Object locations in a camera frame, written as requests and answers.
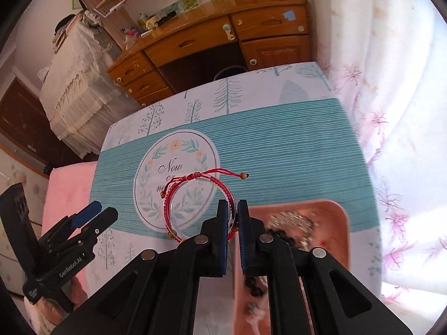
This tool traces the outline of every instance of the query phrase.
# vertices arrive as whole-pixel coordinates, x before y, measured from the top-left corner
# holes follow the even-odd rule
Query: bottle
[[[142,14],[140,13],[140,18],[138,19],[138,25],[141,26],[141,28],[146,31],[146,20],[148,19],[148,17],[146,16],[146,14]]]

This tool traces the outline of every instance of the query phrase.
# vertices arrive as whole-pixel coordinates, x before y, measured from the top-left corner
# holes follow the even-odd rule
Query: lace cloth
[[[106,72],[117,49],[101,28],[75,23],[41,89],[52,131],[81,158],[99,154],[110,125],[139,109]]]

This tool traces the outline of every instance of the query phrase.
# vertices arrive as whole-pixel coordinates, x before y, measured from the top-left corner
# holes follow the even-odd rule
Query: red object
[[[234,172],[231,172],[230,170],[226,170],[226,169],[222,169],[222,168],[211,169],[211,170],[207,170],[204,172],[194,172],[194,173],[186,175],[186,176],[172,178],[166,184],[164,189],[161,191],[160,195],[161,195],[162,199],[164,199],[164,201],[163,201],[163,215],[165,217],[166,229],[168,230],[168,235],[171,235],[171,238],[178,241],[178,243],[181,243],[184,239],[180,238],[178,236],[176,230],[174,230],[172,227],[172,224],[171,224],[171,201],[172,201],[172,198],[173,198],[175,192],[180,188],[180,186],[182,184],[186,183],[187,181],[191,181],[191,180],[199,179],[199,178],[209,180],[213,184],[216,184],[218,186],[218,188],[220,190],[222,190],[223,194],[225,195],[226,199],[228,200],[229,205],[230,205],[229,225],[231,224],[231,226],[229,227],[229,233],[228,233],[227,239],[230,240],[231,238],[234,237],[236,232],[232,229],[232,227],[233,227],[234,220],[236,218],[236,203],[234,201],[234,197],[233,197],[230,189],[228,189],[227,186],[222,181],[209,175],[209,174],[213,174],[213,173],[220,173],[220,174],[225,174],[225,175],[230,175],[230,176],[236,176],[241,179],[246,179],[249,176],[249,174],[246,174],[244,172],[242,172],[240,174],[235,174]]]

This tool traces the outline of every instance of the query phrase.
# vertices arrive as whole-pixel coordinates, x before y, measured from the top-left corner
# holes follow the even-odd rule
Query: wooden bead
[[[172,232],[170,230],[168,230],[168,237],[170,239],[175,239],[176,236],[177,236],[177,232],[175,230],[173,230]]]

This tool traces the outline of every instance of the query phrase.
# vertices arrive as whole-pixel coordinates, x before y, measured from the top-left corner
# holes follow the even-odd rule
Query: metal screw head
[[[317,258],[324,258],[326,257],[326,251],[323,248],[315,248],[312,251],[312,254]]]
[[[194,241],[197,244],[205,244],[208,241],[208,237],[206,235],[198,235],[194,238]]]
[[[271,243],[271,242],[273,242],[273,237],[270,234],[261,234],[259,236],[259,240],[262,243]]]
[[[152,249],[146,249],[141,252],[141,259],[144,261],[150,261],[155,258],[155,251]]]

